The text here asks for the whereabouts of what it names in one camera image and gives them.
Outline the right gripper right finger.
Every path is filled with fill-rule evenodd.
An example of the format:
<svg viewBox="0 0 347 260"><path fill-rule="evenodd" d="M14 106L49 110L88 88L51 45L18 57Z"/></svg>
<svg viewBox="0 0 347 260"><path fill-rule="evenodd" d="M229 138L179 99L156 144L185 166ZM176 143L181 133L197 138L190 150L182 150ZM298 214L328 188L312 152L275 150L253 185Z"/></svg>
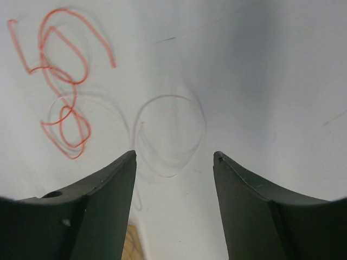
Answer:
<svg viewBox="0 0 347 260"><path fill-rule="evenodd" d="M229 259L346 259L346 199L288 190L222 152L213 171Z"/></svg>

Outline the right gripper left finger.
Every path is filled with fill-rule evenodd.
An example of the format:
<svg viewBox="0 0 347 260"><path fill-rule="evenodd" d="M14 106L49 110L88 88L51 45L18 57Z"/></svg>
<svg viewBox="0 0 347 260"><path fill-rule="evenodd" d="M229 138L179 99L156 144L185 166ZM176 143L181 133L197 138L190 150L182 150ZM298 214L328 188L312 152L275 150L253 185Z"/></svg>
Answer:
<svg viewBox="0 0 347 260"><path fill-rule="evenodd" d="M1 198L1 259L121 259L136 153L41 198Z"/></svg>

